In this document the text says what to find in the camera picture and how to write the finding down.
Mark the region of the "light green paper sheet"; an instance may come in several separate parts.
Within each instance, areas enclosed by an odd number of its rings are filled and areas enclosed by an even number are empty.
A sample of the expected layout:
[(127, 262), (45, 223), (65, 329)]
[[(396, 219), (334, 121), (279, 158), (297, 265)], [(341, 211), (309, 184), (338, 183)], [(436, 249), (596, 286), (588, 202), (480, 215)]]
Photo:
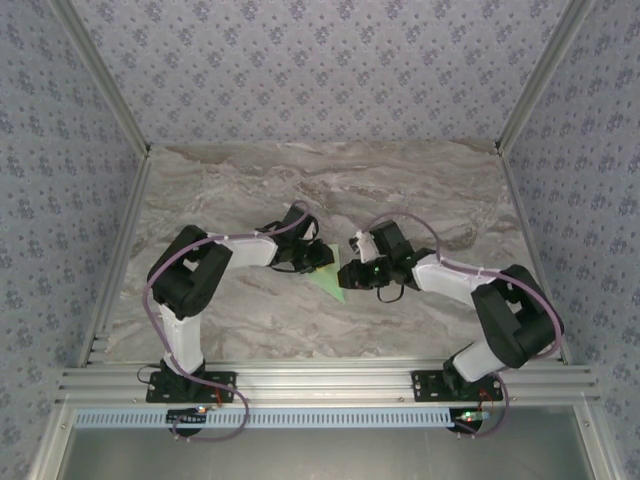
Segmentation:
[(333, 254), (334, 261), (331, 264), (334, 266), (334, 271), (331, 274), (313, 274), (313, 272), (307, 273), (306, 277), (314, 285), (322, 289), (325, 293), (329, 294), (335, 300), (341, 304), (345, 303), (345, 296), (343, 289), (339, 285), (338, 271), (341, 268), (341, 260), (339, 254), (339, 247), (337, 244), (329, 244), (328, 248)]

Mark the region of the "grey metal panel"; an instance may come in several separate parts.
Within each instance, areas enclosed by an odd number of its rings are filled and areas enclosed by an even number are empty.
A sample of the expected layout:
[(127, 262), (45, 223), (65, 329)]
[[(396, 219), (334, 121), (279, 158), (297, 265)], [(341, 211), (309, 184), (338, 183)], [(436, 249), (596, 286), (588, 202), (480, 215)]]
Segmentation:
[(58, 411), (28, 480), (627, 480), (597, 413), (511, 409), (502, 428), (248, 429), (223, 443), (180, 442), (142, 409)]

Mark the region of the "aluminium mounting rail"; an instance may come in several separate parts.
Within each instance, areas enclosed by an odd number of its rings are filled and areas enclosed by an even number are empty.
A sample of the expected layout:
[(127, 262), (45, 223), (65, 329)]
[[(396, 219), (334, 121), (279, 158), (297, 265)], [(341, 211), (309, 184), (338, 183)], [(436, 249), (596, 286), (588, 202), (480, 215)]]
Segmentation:
[[(242, 361), (216, 370), (237, 373), (236, 388), (255, 407), (393, 407), (414, 403), (410, 373), (436, 367), (416, 359)], [(136, 365), (92, 364), (66, 369), (54, 399), (76, 406), (139, 406), (146, 386)], [(534, 362), (501, 374), (510, 402), (524, 406), (599, 404), (602, 395), (585, 366)]]

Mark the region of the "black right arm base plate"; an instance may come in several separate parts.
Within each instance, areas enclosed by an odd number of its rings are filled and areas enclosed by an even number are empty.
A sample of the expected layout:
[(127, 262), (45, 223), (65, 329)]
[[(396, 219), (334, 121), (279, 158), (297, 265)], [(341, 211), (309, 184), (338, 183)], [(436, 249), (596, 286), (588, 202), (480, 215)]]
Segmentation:
[(416, 402), (502, 401), (500, 382), (491, 375), (469, 382), (448, 370), (416, 370), (410, 374)]

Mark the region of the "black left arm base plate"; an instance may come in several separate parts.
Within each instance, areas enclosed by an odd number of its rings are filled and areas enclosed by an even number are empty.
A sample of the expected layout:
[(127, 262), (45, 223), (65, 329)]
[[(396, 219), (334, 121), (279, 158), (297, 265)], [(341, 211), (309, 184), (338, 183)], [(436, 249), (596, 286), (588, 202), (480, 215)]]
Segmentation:
[(235, 394), (229, 388), (236, 387), (237, 374), (230, 371), (204, 371), (200, 373), (206, 382), (195, 382), (177, 375), (172, 370), (151, 373), (146, 391), (150, 404), (178, 403), (231, 403)]

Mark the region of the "aluminium table side rail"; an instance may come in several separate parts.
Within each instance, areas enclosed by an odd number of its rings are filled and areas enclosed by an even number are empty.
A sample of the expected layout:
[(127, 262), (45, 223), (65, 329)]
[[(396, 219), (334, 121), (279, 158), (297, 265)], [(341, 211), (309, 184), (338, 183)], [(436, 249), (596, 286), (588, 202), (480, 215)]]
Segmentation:
[(120, 297), (122, 282), (129, 262), (142, 201), (150, 173), (149, 151), (143, 153), (126, 204), (120, 229), (113, 245), (105, 279), (88, 324), (76, 366), (87, 367), (93, 362), (93, 345), (98, 338), (109, 337), (110, 316)]
[(541, 258), (537, 249), (537, 245), (534, 240), (533, 231), (529, 224), (528, 217), (524, 208), (524, 204), (522, 202), (514, 174), (511, 170), (511, 166), (505, 154), (499, 152), (499, 159), (501, 162), (501, 168), (503, 171), (503, 175), (505, 177), (507, 187), (509, 189), (511, 199), (514, 204), (516, 214), (521, 223), (521, 228), (522, 228), (525, 242), (527, 245), (528, 253), (535, 271), (535, 277), (538, 280), (538, 283), (541, 286), (543, 293), (546, 295), (547, 299), (551, 302), (551, 306), (554, 309), (556, 309), (555, 304), (553, 302), (553, 297), (550, 292), (548, 281), (545, 277), (545, 273), (541, 263)]

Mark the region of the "aluminium frame post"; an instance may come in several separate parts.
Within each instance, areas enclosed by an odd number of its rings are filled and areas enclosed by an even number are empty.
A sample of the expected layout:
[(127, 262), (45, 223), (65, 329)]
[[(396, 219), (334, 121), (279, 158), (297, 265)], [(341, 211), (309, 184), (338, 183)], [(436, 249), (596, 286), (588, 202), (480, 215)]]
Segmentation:
[(496, 150), (505, 157), (529, 120), (537, 102), (570, 49), (596, 0), (568, 0), (545, 47), (496, 138)]
[(47, 0), (47, 2), (118, 121), (127, 140), (136, 154), (145, 159), (148, 155), (148, 143), (145, 136), (73, 2), (71, 0)]

